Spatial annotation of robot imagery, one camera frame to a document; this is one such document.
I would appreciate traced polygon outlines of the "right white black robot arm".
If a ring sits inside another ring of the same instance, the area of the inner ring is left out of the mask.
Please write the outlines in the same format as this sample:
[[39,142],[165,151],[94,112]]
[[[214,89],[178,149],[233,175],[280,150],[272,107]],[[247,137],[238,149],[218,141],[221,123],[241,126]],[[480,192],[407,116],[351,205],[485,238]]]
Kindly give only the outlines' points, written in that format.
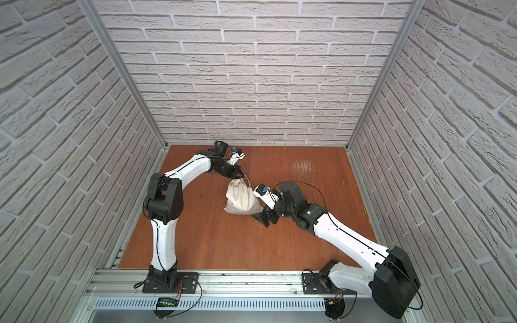
[[254,196],[265,208],[254,218],[265,227],[282,217],[290,218],[301,229],[327,241],[354,260],[350,268],[329,261],[320,271],[326,290],[348,289],[370,296],[389,316],[401,319],[413,299],[420,299],[421,283],[406,251],[377,244],[341,223],[323,206],[309,203],[294,181],[280,183],[278,189],[258,185]]

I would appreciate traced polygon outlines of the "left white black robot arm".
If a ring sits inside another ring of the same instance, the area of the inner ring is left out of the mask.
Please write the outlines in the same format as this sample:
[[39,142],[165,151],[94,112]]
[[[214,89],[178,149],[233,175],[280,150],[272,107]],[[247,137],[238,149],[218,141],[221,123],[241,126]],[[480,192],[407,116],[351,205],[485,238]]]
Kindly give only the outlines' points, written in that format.
[[184,209],[184,188],[204,173],[214,172],[231,180],[243,178],[237,164],[243,158],[241,149],[216,141],[212,148],[197,152],[179,167],[151,177],[143,202],[153,230],[153,257],[148,272],[151,282],[169,289],[177,284],[174,241],[177,221]]

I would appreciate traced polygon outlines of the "cream cloth drawstring bag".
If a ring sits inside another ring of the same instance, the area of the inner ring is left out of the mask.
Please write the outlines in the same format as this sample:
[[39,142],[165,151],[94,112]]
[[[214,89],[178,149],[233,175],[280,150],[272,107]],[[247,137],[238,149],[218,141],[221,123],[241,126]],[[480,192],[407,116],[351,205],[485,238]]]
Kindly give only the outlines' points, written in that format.
[[231,180],[226,191],[227,203],[224,210],[233,215],[260,213],[263,207],[253,192],[250,180],[246,176],[244,179]]

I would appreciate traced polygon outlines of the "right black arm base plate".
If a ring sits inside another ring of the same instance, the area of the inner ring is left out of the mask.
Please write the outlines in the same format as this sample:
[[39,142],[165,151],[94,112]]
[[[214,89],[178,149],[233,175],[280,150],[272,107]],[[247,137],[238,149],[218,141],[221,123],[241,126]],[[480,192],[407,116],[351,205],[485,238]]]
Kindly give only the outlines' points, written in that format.
[[351,289],[337,288],[324,274],[312,271],[301,273],[302,290],[305,295],[328,295],[328,296],[348,296],[355,294]]

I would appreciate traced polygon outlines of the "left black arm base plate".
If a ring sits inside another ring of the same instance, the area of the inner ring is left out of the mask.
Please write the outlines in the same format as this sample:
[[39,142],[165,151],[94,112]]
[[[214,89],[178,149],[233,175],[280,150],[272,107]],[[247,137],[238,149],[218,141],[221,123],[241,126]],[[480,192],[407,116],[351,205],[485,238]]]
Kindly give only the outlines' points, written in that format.
[[177,271],[149,271],[144,281],[143,293],[194,294],[199,273]]

